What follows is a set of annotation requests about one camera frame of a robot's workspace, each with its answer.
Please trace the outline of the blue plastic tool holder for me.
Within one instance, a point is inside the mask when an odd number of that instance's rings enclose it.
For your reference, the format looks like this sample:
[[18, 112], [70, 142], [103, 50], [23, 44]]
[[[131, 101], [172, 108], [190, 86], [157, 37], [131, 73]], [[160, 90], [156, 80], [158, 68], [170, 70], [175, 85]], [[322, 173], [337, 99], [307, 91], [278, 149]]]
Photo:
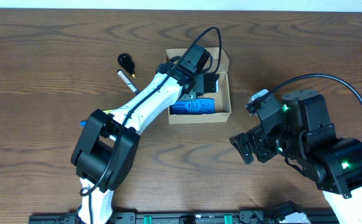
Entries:
[[177, 101], [169, 107], [170, 114], [213, 114], [215, 100], [211, 98], [197, 98], [194, 101]]

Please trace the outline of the brown cardboard box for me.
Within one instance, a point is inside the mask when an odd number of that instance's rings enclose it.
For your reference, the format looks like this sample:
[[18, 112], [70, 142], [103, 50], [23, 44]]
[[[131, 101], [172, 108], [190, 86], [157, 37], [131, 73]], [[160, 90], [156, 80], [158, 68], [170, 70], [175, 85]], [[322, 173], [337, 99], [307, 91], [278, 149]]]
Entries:
[[[209, 72], [214, 71], [218, 63], [219, 48], [208, 47], [206, 50], [213, 56], [213, 65]], [[164, 60], [174, 56], [182, 56], [186, 49], [166, 49]], [[221, 62], [217, 74], [218, 91], [217, 93], [205, 93], [198, 98], [214, 99], [215, 113], [213, 114], [172, 114], [168, 109], [169, 124], [195, 124], [195, 123], [225, 123], [231, 115], [231, 101], [229, 93], [229, 81], [227, 71], [229, 68], [229, 59], [226, 52], [221, 50]]]

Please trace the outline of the black teardrop glue bottle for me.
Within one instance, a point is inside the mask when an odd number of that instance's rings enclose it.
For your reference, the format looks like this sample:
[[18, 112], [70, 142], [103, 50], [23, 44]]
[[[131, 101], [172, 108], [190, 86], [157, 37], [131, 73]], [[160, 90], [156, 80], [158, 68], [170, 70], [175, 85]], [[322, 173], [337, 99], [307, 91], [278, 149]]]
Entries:
[[118, 64], [124, 68], [133, 78], [135, 78], [135, 63], [128, 53], [122, 53], [117, 58]]

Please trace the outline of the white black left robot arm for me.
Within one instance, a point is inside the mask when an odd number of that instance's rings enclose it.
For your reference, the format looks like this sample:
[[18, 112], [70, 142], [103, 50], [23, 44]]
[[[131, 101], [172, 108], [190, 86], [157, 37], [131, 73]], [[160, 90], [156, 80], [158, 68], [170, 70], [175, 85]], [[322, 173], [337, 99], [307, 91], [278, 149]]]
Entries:
[[186, 64], [162, 63], [150, 84], [125, 105], [106, 113], [95, 110], [87, 119], [71, 156], [82, 189], [78, 223], [106, 223], [112, 215], [116, 188], [128, 175], [142, 132], [166, 108], [175, 104], [206, 75], [216, 70]]

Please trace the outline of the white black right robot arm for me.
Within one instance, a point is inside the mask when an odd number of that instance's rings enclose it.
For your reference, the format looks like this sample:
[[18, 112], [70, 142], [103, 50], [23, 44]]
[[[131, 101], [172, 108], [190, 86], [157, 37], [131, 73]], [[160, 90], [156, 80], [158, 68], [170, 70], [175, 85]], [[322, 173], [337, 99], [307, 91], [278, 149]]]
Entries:
[[362, 223], [362, 142], [338, 138], [323, 95], [315, 90], [269, 95], [255, 114], [260, 124], [231, 137], [243, 161], [281, 155], [321, 190], [339, 223]]

